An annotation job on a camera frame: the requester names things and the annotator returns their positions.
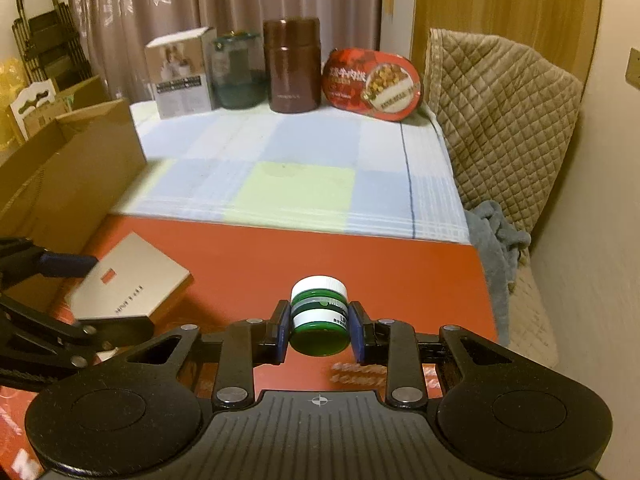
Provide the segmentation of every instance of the white bottle cap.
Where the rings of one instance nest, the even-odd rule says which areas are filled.
[[[301,292],[313,290],[314,288],[332,290],[342,295],[345,300],[349,301],[347,299],[347,288],[340,280],[336,280],[331,276],[309,276],[308,278],[303,278],[293,286],[293,289],[291,289],[291,301],[293,301],[293,299]]]

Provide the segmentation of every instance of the beige quilted fabric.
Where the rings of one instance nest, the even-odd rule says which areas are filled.
[[[574,130],[582,84],[531,47],[431,29],[425,101],[442,126],[465,209],[483,200],[531,232]]]
[[[518,266],[515,287],[509,297],[509,335],[509,350],[548,368],[558,364],[551,321],[528,263]]]

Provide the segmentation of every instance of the green jar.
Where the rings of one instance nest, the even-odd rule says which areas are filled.
[[[349,346],[347,288],[330,276],[309,276],[291,291],[291,334],[294,350],[327,356]]]

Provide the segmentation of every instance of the orange table surface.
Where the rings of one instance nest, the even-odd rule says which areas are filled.
[[[372,319],[401,319],[427,333],[458,324],[496,339],[481,263],[471,246],[109,216],[86,252],[101,257],[130,232],[189,269],[195,280],[159,323],[161,331],[189,322],[207,332],[249,317],[266,319],[298,280],[326,274],[340,279],[349,299]],[[349,362],[350,349],[312,358],[289,348],[283,365],[255,369],[256,391],[338,389],[344,385],[335,380],[336,363]]]

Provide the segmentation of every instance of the brown curtain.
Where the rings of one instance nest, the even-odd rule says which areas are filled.
[[[262,30],[262,21],[318,16],[322,54],[333,48],[375,48],[380,0],[69,0],[82,44],[112,97],[151,99],[144,47],[153,38],[211,26]]]

